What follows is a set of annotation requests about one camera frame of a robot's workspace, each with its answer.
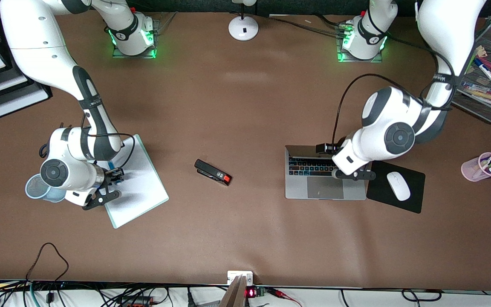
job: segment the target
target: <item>laptop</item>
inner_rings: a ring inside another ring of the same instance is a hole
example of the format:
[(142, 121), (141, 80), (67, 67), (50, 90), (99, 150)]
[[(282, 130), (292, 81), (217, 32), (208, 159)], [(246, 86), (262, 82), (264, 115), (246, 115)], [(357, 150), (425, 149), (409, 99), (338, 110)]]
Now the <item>laptop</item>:
[(366, 200), (365, 181), (335, 179), (331, 155), (315, 146), (285, 146), (285, 198), (292, 200)]

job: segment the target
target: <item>teal cable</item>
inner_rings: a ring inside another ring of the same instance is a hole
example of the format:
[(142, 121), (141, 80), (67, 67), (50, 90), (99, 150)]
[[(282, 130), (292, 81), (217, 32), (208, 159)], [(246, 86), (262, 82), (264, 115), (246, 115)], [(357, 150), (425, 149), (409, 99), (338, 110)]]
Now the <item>teal cable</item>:
[(41, 307), (39, 306), (39, 302), (37, 301), (37, 298), (35, 297), (35, 294), (33, 293), (33, 282), (29, 284), (29, 293), (32, 295), (33, 303), (35, 304), (36, 307)]

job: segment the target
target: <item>white round base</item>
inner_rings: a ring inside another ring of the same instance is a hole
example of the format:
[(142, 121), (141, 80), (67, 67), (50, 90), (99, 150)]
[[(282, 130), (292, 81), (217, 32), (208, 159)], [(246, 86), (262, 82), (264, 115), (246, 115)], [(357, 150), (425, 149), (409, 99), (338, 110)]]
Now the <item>white round base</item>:
[(249, 41), (259, 33), (259, 25), (249, 16), (244, 17), (243, 20), (238, 16), (228, 24), (228, 32), (238, 41)]

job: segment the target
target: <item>black mouse pad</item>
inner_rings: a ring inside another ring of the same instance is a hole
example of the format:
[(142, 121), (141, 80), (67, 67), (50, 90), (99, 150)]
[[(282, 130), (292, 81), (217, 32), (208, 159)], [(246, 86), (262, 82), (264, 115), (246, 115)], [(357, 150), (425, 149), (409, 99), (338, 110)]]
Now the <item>black mouse pad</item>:
[[(384, 204), (396, 206), (410, 212), (420, 213), (422, 211), (423, 186), (425, 174), (413, 171), (387, 162), (374, 161), (371, 171), (376, 173), (376, 179), (369, 181), (367, 198)], [(401, 173), (410, 189), (410, 198), (400, 201), (391, 190), (387, 175), (392, 171)]]

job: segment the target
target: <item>brown table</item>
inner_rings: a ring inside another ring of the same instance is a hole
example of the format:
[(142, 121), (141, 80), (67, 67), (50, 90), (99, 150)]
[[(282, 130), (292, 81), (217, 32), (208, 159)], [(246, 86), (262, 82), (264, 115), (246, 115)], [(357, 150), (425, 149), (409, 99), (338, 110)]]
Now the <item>brown table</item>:
[[(255, 39), (234, 41), (233, 17), (179, 13), (156, 60), (112, 59), (95, 12), (58, 18), (117, 129), (142, 137), (170, 200), (113, 229), (104, 208), (27, 198), (39, 146), (60, 122), (80, 123), (76, 100), (54, 90), (0, 119), (0, 278), (23, 278), (52, 241), (70, 262), (67, 280), (224, 283), (227, 270), (246, 269), (263, 284), (491, 290), (491, 180), (471, 183), (459, 170), (491, 150), (491, 125), (467, 113), (450, 112), (437, 139), (392, 162), (427, 176), (421, 214), (284, 197), (284, 146), (329, 142), (353, 78), (378, 72), (419, 93), (431, 56), (390, 41), (383, 64), (344, 64), (334, 39), (260, 17)], [(393, 32), (420, 41), (413, 19), (397, 19)], [(357, 82), (339, 137), (360, 128), (366, 99), (383, 86)], [(198, 158), (234, 176), (231, 186), (197, 174)], [(63, 268), (48, 249), (32, 277)]]

